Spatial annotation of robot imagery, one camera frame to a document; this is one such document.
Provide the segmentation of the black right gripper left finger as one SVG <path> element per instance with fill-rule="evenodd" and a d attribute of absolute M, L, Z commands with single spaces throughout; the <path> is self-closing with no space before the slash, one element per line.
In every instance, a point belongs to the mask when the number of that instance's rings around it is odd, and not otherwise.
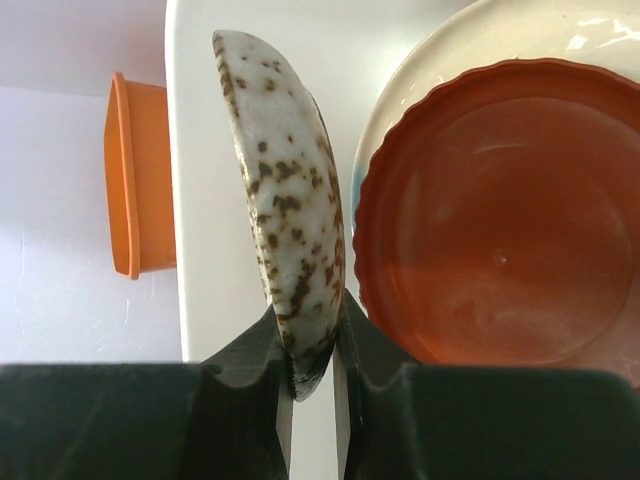
<path fill-rule="evenodd" d="M 275 316 L 200 363 L 6 365 L 5 479 L 284 479 L 292 400 Z"/>

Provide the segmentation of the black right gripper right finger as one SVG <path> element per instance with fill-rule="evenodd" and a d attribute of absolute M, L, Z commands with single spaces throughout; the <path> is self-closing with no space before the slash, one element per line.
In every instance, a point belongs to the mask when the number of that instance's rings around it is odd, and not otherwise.
<path fill-rule="evenodd" d="M 593 370 L 424 365 L 343 304 L 343 479 L 635 479 L 639 396 Z"/>

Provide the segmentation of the brown speckled saucer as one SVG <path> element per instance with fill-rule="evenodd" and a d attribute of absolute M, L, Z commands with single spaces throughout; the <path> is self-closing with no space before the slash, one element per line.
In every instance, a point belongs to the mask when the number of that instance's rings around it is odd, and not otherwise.
<path fill-rule="evenodd" d="M 234 30 L 214 32 L 212 46 L 265 298 L 303 401 L 326 371 L 345 296 L 333 150 L 313 95 L 277 49 Z"/>

